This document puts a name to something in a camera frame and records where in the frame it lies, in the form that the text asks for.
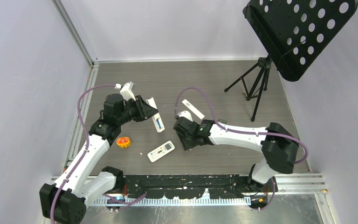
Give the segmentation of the blue battery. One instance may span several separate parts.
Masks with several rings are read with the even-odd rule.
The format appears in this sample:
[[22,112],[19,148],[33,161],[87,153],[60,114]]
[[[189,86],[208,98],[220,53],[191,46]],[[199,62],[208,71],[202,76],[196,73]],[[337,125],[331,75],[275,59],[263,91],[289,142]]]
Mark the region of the blue battery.
[[160,123],[159,119],[157,119],[156,122],[157,122],[158,128],[161,129],[162,126],[161,126],[161,123]]

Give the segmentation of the slim white remote control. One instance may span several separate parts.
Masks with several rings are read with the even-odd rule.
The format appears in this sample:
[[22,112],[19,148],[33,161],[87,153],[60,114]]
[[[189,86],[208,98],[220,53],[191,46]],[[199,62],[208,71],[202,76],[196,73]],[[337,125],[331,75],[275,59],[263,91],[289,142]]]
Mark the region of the slim white remote control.
[[[147,101],[147,103],[148,103],[151,107],[157,109],[157,105],[156,105],[155,100],[154,100],[153,97],[148,98],[146,101]],[[160,123],[161,123],[161,126],[162,126],[161,129],[158,128],[158,125],[157,125],[157,122],[156,122],[157,119],[159,119],[159,121],[160,121]],[[154,125],[155,125],[155,128],[156,128],[156,131],[157,131],[158,133],[161,133],[161,132],[163,132],[163,131],[165,130],[165,126],[164,126],[164,123],[163,123],[163,121],[162,121],[162,118],[161,118],[159,112],[152,117],[152,121],[153,121],[153,123],[154,123]]]

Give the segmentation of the white remote battery cover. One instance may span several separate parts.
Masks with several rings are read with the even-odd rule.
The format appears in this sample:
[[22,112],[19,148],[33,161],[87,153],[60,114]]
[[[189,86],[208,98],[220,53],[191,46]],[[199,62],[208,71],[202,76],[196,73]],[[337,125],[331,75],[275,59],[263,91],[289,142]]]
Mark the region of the white remote battery cover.
[[191,104],[187,99],[184,99],[182,103],[199,119],[204,119],[205,115],[201,113],[193,104]]

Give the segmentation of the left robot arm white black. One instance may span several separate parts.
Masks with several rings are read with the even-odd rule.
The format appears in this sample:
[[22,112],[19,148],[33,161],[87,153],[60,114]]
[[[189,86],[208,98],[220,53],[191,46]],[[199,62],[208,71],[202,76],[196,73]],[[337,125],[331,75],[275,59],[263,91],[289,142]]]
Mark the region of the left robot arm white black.
[[143,99],[140,95],[124,98],[121,94],[106,97],[99,119],[87,133],[84,146],[73,162],[53,184],[40,189],[42,214],[51,222],[79,224],[86,209],[102,194],[119,193],[124,189],[122,170],[105,167],[92,181],[87,181],[91,171],[116,142],[122,125],[141,122],[158,114],[154,98]]

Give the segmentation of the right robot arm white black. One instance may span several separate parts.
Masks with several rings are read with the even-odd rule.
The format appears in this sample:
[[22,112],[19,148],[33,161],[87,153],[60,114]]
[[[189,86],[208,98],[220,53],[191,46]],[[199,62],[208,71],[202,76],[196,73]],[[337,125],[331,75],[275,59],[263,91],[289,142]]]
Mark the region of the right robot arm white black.
[[229,145],[255,150],[263,159],[254,164],[247,179],[252,191],[260,191],[276,174],[292,174],[299,144],[280,124],[268,127],[247,128],[230,126],[214,120],[200,124],[179,117],[173,129],[185,150],[204,145]]

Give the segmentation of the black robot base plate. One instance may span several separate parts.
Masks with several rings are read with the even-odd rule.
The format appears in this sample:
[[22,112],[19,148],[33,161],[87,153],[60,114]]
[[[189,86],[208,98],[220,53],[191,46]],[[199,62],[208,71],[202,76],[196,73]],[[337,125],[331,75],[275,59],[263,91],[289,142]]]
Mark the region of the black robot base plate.
[[147,199],[194,199],[208,193],[211,199],[230,199],[250,196],[256,192],[265,194],[277,191],[277,185],[269,180],[259,190],[252,189],[248,175],[126,175],[119,180],[119,189],[108,193],[138,198],[146,194]]

